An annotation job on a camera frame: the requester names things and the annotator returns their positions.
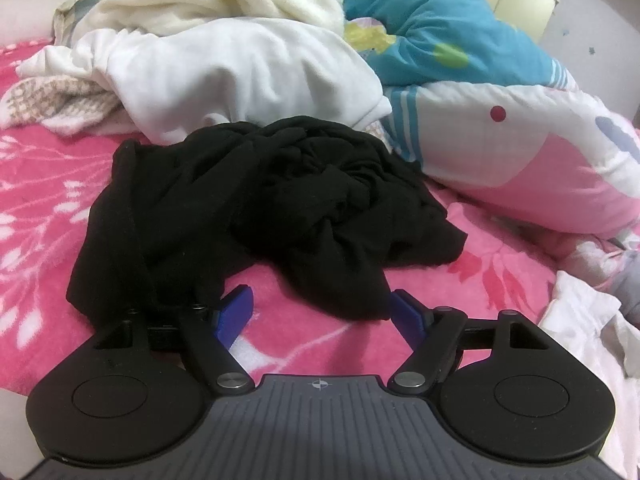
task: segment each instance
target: crumpled black garment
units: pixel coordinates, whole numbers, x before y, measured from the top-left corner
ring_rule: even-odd
[[[120,145],[67,299],[94,326],[211,304],[261,258],[331,314],[386,319],[383,267],[452,262],[465,239],[369,134],[308,117],[220,124],[173,146]]]

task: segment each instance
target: wall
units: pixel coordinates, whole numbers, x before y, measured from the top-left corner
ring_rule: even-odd
[[[640,107],[640,0],[559,1],[540,46],[582,90],[633,119]]]

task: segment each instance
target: gray ribbed panel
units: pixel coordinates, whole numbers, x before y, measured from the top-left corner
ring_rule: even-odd
[[[463,447],[425,402],[375,377],[266,376],[214,403],[191,438],[148,462],[83,470],[53,460],[28,480],[618,480],[599,460],[549,468],[495,462]]]

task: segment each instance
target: white and pink pillow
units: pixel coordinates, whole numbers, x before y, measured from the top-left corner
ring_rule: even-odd
[[[394,149],[495,213],[601,237],[640,216],[638,136],[597,98],[454,82],[385,94]]]

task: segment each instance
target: pink blanket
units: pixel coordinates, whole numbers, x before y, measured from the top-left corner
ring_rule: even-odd
[[[0,47],[0,94],[14,67],[42,42]],[[86,230],[88,210],[108,181],[111,154],[123,137],[65,141],[41,126],[0,132],[0,388],[28,394],[34,384],[91,334],[65,300]],[[538,321],[556,267],[478,206],[430,184],[449,219],[469,234],[450,266],[389,270],[427,306],[450,305],[471,317],[504,308]],[[256,381],[264,373],[380,374],[384,380],[410,350],[390,322],[348,323],[303,303],[269,266],[228,280],[254,290],[254,317],[232,348]],[[468,352],[466,362],[482,356]]]

